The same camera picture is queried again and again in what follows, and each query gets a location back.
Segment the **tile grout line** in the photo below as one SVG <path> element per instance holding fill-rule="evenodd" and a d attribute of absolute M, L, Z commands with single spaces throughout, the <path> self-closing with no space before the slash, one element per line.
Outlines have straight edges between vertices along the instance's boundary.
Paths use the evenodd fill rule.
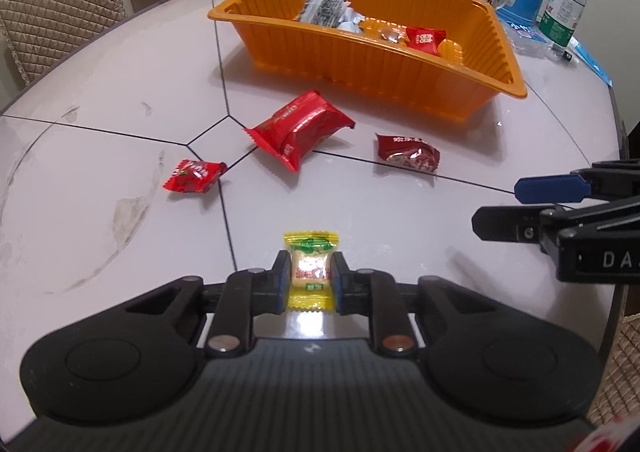
<path fill-rule="evenodd" d="M 223 121 L 225 121 L 226 119 L 229 118 L 229 115 L 225 115 L 224 117 L 222 117 L 220 120 L 218 120 L 218 122 L 216 122 L 215 124 L 213 124 L 211 127 L 207 127 L 207 129 L 205 129 L 202 133 L 200 133 L 197 137 L 195 137 L 193 140 L 191 140 L 191 142 L 187 142 L 185 143 L 185 145 L 191 145 L 193 142 L 195 142 L 197 139 L 199 139 L 201 136 L 205 135 L 206 133 L 208 133 L 210 130 L 212 130 L 214 127 L 216 127 L 216 125 L 221 124 Z"/>
<path fill-rule="evenodd" d="M 218 64 L 220 65 L 220 80 L 222 80 L 222 94 L 225 97 L 226 114 L 231 115 L 229 99 L 226 96 L 225 71 L 222 68 L 222 54 L 220 54 L 220 36 L 218 35 L 218 22 L 213 21 L 213 29 L 216 31 L 216 47 L 218 49 Z"/>
<path fill-rule="evenodd" d="M 353 161 L 360 161 L 360 162 L 363 162 L 363 163 L 373 163 L 374 165 L 380 165 L 382 167 L 388 167 L 389 169 L 399 169 L 400 171 L 407 171 L 407 172 L 413 172 L 415 174 L 422 174 L 422 175 L 427 175 L 427 176 L 439 177 L 439 178 L 442 178 L 442 179 L 448 179 L 449 181 L 456 181 L 458 183 L 465 183 L 466 185 L 474 185 L 475 187 L 487 188 L 489 190 L 495 190 L 497 192 L 503 192 L 503 193 L 506 193 L 506 194 L 511 194 L 511 195 L 514 194 L 512 191 L 504 190 L 503 188 L 491 187 L 491 185 L 483 185 L 482 183 L 474 183 L 472 181 L 467 181 L 465 179 L 460 179 L 460 178 L 456 178 L 456 177 L 444 176 L 444 175 L 441 175 L 441 174 L 434 174 L 433 172 L 422 172 L 422 171 L 417 171 L 416 169 L 409 169 L 408 167 L 398 167 L 396 165 L 391 165 L 390 163 L 385 163 L 383 161 L 372 161 L 370 159 L 358 158 L 356 156 L 338 155 L 337 153 L 329 153 L 327 151 L 319 151 L 317 149 L 314 149 L 313 152 L 314 153 L 319 153 L 320 155 L 335 156 L 336 158 L 350 159 L 350 160 L 353 160 Z"/>
<path fill-rule="evenodd" d="M 242 124 L 242 122 L 239 121 L 235 116 L 229 115 L 229 118 L 231 118 L 236 124 L 240 125 L 242 129 L 246 129 L 246 125 Z"/>
<path fill-rule="evenodd" d="M 556 122 L 558 122 L 560 124 L 560 127 L 562 127 L 562 129 L 564 129 L 564 132 L 567 134 L 567 136 L 569 136 L 569 138 L 571 138 L 571 141 L 574 143 L 576 149 L 578 149 L 578 151 L 580 151 L 580 154 L 582 155 L 582 158 L 585 159 L 585 161 L 587 162 L 588 165 L 591 165 L 591 162 L 589 161 L 589 158 L 587 158 L 587 156 L 584 154 L 584 152 L 582 151 L 582 149 L 580 148 L 580 145 L 578 145 L 578 142 L 575 141 L 574 137 L 572 136 L 572 134 L 569 132 L 569 130 L 564 126 L 564 124 L 562 124 L 562 122 L 560 121 L 560 119 L 556 116 L 556 114 L 553 112 L 553 110 L 548 106 L 548 104 L 542 100 L 542 97 L 540 95 L 538 95 L 538 92 L 533 89 L 533 86 L 531 84 L 529 84 L 529 82 L 527 82 L 525 80 L 524 82 L 527 87 L 532 90 L 533 94 L 538 97 L 538 99 L 540 100 L 540 102 L 542 102 L 546 109 L 548 109 L 548 111 L 553 115 L 553 117 L 556 119 Z"/>
<path fill-rule="evenodd" d="M 96 131 L 98 133 L 107 133 L 109 135 L 117 135 L 117 136 L 121 136 L 121 137 L 135 138 L 135 139 L 138 139 L 138 140 L 148 140 L 150 142 L 170 143 L 171 145 L 180 145 L 180 147 L 186 147 L 187 146 L 186 143 L 172 142 L 171 140 L 161 140 L 159 138 L 152 138 L 152 137 L 143 137 L 142 135 L 133 135 L 131 133 L 120 133 L 118 131 L 110 131 L 108 129 L 98 129 L 98 127 L 87 127 L 86 125 L 75 125 L 75 124 L 61 124 L 57 120 L 55 120 L 55 121 L 40 120 L 40 119 L 36 119 L 36 118 L 18 117 L 18 116 L 15 116 L 15 115 L 2 115 L 2 116 L 6 117 L 6 118 L 15 118 L 17 120 L 26 120 L 28 122 L 40 122 L 42 124 L 60 125 L 62 127 L 73 127 L 74 129 L 84 129 L 85 131 Z"/>
<path fill-rule="evenodd" d="M 235 162 L 233 162 L 228 169 L 226 169 L 226 172 L 229 172 L 231 169 L 233 169 L 238 163 L 240 163 L 241 161 L 243 161 L 247 156 L 249 156 L 250 154 L 252 154 L 258 147 L 254 147 L 251 151 L 249 151 L 248 153 L 246 153 L 245 155 L 241 156 L 240 158 L 236 159 Z"/>
<path fill-rule="evenodd" d="M 194 151 L 193 149 L 191 149 L 188 145 L 185 146 L 188 150 L 191 151 L 191 153 L 193 153 L 193 156 L 195 156 L 199 161 L 204 161 L 202 158 L 200 158 L 200 155 L 198 153 L 196 153 L 196 151 Z"/>
<path fill-rule="evenodd" d="M 229 244 L 229 251 L 231 252 L 231 261 L 234 265 L 234 272 L 238 271 L 238 263 L 236 262 L 236 253 L 234 252 L 234 245 L 231 242 L 231 229 L 229 228 L 229 220 L 226 217 L 225 197 L 222 194 L 222 182 L 218 180 L 218 190 L 220 191 L 220 204 L 222 205 L 222 217 L 225 219 L 226 229 L 226 241 Z"/>

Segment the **metal screw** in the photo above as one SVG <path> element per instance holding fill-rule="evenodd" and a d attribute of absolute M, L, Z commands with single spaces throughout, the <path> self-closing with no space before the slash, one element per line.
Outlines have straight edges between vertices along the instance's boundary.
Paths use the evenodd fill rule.
<path fill-rule="evenodd" d="M 415 340 L 407 335 L 390 335 L 382 340 L 382 345 L 389 351 L 401 353 L 415 346 Z"/>
<path fill-rule="evenodd" d="M 574 237 L 578 232 L 574 228 L 563 228 L 558 232 L 558 235 L 563 238 Z"/>
<path fill-rule="evenodd" d="M 211 337 L 207 342 L 207 345 L 216 351 L 226 353 L 237 349 L 240 345 L 240 340 L 233 335 L 216 335 Z"/>

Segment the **dark red candy wrapper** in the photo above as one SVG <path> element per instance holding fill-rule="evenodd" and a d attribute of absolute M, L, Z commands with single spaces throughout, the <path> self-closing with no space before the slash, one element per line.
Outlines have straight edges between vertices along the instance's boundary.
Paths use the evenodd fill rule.
<path fill-rule="evenodd" d="M 307 91 L 276 111 L 254 129 L 245 129 L 255 144 L 278 158 L 291 172 L 319 142 L 355 122 L 324 100 L 318 91 Z"/>
<path fill-rule="evenodd" d="M 378 156 L 389 163 L 417 171 L 435 172 L 440 152 L 427 142 L 412 137 L 378 136 Z"/>
<path fill-rule="evenodd" d="M 174 192 L 206 192 L 225 172 L 225 163 L 184 159 L 162 186 Z"/>
<path fill-rule="evenodd" d="M 407 44 L 409 48 L 415 48 L 421 52 L 439 57 L 438 46 L 447 37 L 447 32 L 445 30 L 408 26 L 406 28 L 406 36 L 409 39 Z"/>

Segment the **black plastic base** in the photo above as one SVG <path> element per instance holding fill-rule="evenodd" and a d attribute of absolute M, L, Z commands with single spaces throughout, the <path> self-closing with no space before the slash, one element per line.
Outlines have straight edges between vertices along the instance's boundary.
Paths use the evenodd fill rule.
<path fill-rule="evenodd" d="M 260 339 L 212 360 L 180 400 L 148 418 L 90 428 L 41 417 L 12 452 L 278 451 L 566 452 L 591 431 L 583 419 L 513 428 L 447 404 L 411 360 L 366 340 Z"/>

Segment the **yellow candy wrapper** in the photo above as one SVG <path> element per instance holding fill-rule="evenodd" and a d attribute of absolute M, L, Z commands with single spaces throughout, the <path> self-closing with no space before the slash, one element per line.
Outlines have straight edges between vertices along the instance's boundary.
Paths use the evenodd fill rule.
<path fill-rule="evenodd" d="M 291 286 L 287 307 L 331 310 L 334 296 L 329 283 L 331 254 L 338 246 L 334 232 L 290 232 L 284 242 L 291 252 Z"/>

